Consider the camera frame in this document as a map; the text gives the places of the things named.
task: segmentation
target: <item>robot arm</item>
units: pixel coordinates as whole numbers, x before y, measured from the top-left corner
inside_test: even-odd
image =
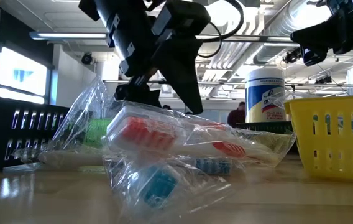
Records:
[[[143,0],[81,0],[79,8],[84,13],[95,21],[102,20],[108,31],[108,46],[115,47],[122,57],[120,71],[130,77],[128,84],[117,87],[115,98],[160,106],[160,90],[150,91],[147,86],[149,78],[160,71],[185,105],[194,114],[202,113],[195,69],[199,48],[203,42],[221,42],[232,36],[244,21],[237,0],[226,1],[241,14],[238,26],[218,38],[198,40],[195,36],[211,21],[199,3],[168,0],[155,18],[146,11],[165,0],[152,0],[149,7]]]
[[[329,49],[335,54],[353,50],[353,0],[319,0],[316,6],[327,6],[332,16],[326,22],[291,34],[291,40],[301,47],[287,54],[287,63],[302,57],[305,65],[310,66],[322,62]]]

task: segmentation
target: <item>black plastic basket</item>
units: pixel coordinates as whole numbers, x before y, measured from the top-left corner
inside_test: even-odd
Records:
[[[293,125],[291,121],[277,121],[277,122],[258,122],[258,123],[241,123],[237,125],[237,128],[247,129],[252,131],[266,131],[276,134],[291,134]],[[291,147],[289,153],[297,154],[298,147],[296,141]]]
[[[69,108],[0,98],[0,170],[21,165],[15,149],[51,140]]]

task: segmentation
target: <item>person in red shirt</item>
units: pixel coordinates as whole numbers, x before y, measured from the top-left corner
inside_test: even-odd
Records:
[[[245,123],[245,103],[240,102],[239,107],[236,110],[232,110],[227,116],[227,124],[233,128],[237,127],[237,124]]]

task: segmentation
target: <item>person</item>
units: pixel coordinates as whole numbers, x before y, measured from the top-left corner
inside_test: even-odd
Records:
[[[240,102],[236,110],[232,110],[227,116],[227,124],[236,128],[237,124],[245,123],[245,103]]]
[[[171,110],[171,106],[169,106],[169,105],[163,105],[163,109]]]

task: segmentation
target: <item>green object in bag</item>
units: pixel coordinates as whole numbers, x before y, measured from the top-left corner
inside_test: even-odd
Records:
[[[94,119],[89,123],[85,132],[83,144],[95,148],[101,148],[101,138],[106,135],[106,128],[110,124],[110,119]]]

